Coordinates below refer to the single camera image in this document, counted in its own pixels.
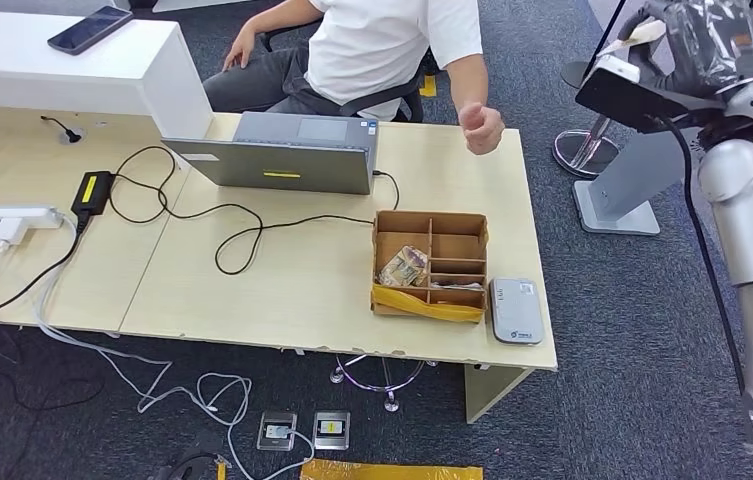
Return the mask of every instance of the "yellow tape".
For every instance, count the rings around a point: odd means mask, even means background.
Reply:
[[[93,194],[93,186],[96,185],[96,177],[92,176],[87,181],[87,187],[85,187],[85,193],[82,195],[82,203],[90,201],[90,196]]]
[[[278,172],[264,172],[265,177],[280,177],[280,178],[299,178],[302,175],[298,173],[278,173]]]
[[[386,307],[451,322],[478,322],[479,317],[485,313],[481,308],[464,305],[430,305],[417,297],[382,285],[373,285],[371,296],[374,303]]]
[[[315,458],[302,467],[300,480],[483,480],[479,467],[404,467],[336,462]]]
[[[424,97],[434,97],[438,95],[438,89],[435,88],[435,77],[426,75],[423,77],[423,88],[420,89],[420,95]]]

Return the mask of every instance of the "person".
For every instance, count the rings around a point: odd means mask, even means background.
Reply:
[[[477,0],[285,0],[250,18],[223,62],[203,82],[217,112],[267,110],[337,114],[349,101],[410,81],[431,48],[450,77],[450,92],[467,148],[494,150],[505,128],[486,105],[488,71],[482,58]],[[253,56],[262,32],[323,21],[308,49]],[[358,114],[392,120],[395,99]]]

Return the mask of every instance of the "desk surface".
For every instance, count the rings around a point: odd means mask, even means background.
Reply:
[[[0,109],[0,204],[45,203],[67,211],[83,172],[113,171],[129,154],[158,140],[149,119],[82,115],[72,121],[88,129],[88,138],[60,145],[60,131],[40,122],[36,115],[41,113]],[[238,119],[216,115],[207,136],[231,138]],[[169,157],[160,151],[144,155],[126,173],[160,181]],[[519,133],[507,130],[496,152],[477,158],[467,152],[456,127],[383,124],[377,168],[397,179],[401,209],[487,215],[489,275],[528,277],[538,284],[546,331],[541,344],[504,345],[488,322],[374,316],[369,309],[369,225],[326,220],[266,232],[251,268],[225,276],[214,266],[217,245],[255,226],[252,217],[236,210],[189,221],[162,217],[143,226],[108,210],[93,220],[62,276],[49,306],[50,323],[152,337],[555,369]],[[328,213],[372,219],[394,200],[390,181],[376,182],[372,196],[359,197],[219,188],[190,171],[178,172],[167,192],[181,213],[239,202],[266,223]],[[125,184],[117,186],[114,199],[138,217],[157,210],[154,194]],[[0,259],[0,302],[59,258],[69,241],[68,233],[30,232],[23,245]],[[240,265],[250,245],[247,238],[233,243],[223,264]],[[32,324],[30,309],[30,301],[19,302],[3,310],[0,321]]]
[[[134,151],[149,144],[158,131],[151,119],[119,115],[52,112],[71,126],[81,126],[87,138],[76,145],[58,142],[61,130],[40,120],[50,112],[0,109],[0,205],[45,204],[69,212],[82,174],[111,170]],[[169,171],[165,162],[140,161],[127,173],[148,182],[160,181]],[[168,186],[176,195],[187,175],[179,172]],[[126,190],[118,200],[133,215],[158,210],[154,196],[140,189]],[[138,282],[166,218],[148,225],[132,225],[110,212],[96,217],[56,288],[49,319],[57,327],[116,331],[129,308]],[[0,303],[25,286],[37,273],[61,258],[71,237],[31,230],[24,241],[0,256]],[[31,325],[30,295],[0,311],[0,322]]]
[[[0,12],[0,75],[141,79],[161,45],[178,28],[175,22],[132,20],[97,42],[95,48],[76,56],[46,44],[81,19]]]
[[[231,138],[238,116],[217,115],[209,137]],[[457,127],[382,124],[376,167],[401,190],[400,209],[487,215],[490,277],[528,277],[539,286],[545,340],[505,345],[478,325],[371,313],[371,227],[315,221],[266,232],[258,257],[239,276],[215,268],[227,236],[256,225],[241,211],[170,219],[120,332],[282,348],[367,353],[458,363],[555,369],[556,355],[520,135],[505,132],[492,154],[474,157]],[[247,205],[265,223],[336,214],[372,219],[390,209],[393,186],[377,179],[370,197],[219,188],[196,171],[175,203],[188,214],[222,202]],[[252,238],[231,244],[221,262],[241,265]]]

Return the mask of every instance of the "hand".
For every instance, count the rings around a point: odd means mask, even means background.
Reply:
[[[497,148],[506,128],[500,112],[481,103],[465,105],[458,112],[458,124],[464,131],[467,149],[476,155],[484,155]]]
[[[249,63],[249,55],[254,48],[255,31],[248,24],[244,25],[234,43],[232,43],[232,49],[226,55],[226,60],[223,61],[223,71],[225,72],[235,65],[246,68],[246,64]]]

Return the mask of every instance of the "smartphone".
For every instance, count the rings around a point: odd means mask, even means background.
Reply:
[[[107,37],[132,19],[132,12],[115,7],[102,7],[84,20],[50,38],[50,47],[70,55],[78,55]]]

